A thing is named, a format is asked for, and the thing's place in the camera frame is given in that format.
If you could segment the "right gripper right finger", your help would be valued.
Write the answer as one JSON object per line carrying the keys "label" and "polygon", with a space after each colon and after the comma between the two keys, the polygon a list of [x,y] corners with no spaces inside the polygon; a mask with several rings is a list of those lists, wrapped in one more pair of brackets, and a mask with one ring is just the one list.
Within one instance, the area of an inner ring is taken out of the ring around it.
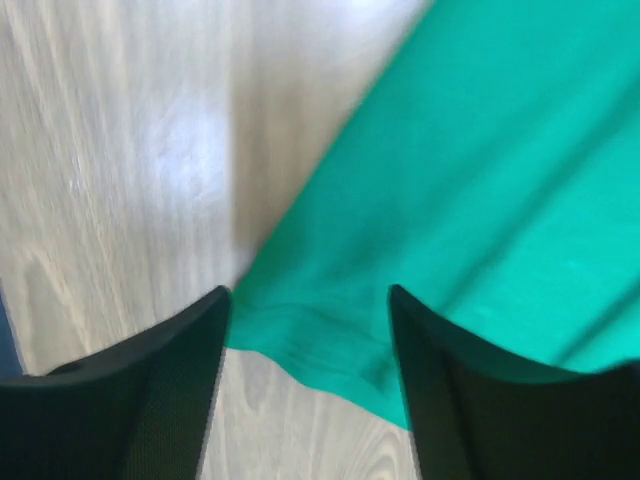
{"label": "right gripper right finger", "polygon": [[639,364],[579,374],[516,355],[389,292],[423,479],[635,479]]}

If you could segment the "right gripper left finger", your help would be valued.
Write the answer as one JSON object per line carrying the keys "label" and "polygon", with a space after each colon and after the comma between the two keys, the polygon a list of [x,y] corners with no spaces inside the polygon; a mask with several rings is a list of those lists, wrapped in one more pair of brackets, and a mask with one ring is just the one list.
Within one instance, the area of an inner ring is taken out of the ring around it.
{"label": "right gripper left finger", "polygon": [[219,286],[104,350],[2,378],[2,478],[198,478],[230,313]]}

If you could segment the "green t shirt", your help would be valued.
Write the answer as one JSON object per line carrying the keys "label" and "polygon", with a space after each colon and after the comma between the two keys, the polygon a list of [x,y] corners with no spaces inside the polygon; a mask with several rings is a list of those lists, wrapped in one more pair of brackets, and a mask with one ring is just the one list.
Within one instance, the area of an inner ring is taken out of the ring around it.
{"label": "green t shirt", "polygon": [[545,364],[638,357],[637,2],[436,2],[235,288],[228,344],[405,426],[396,284]]}

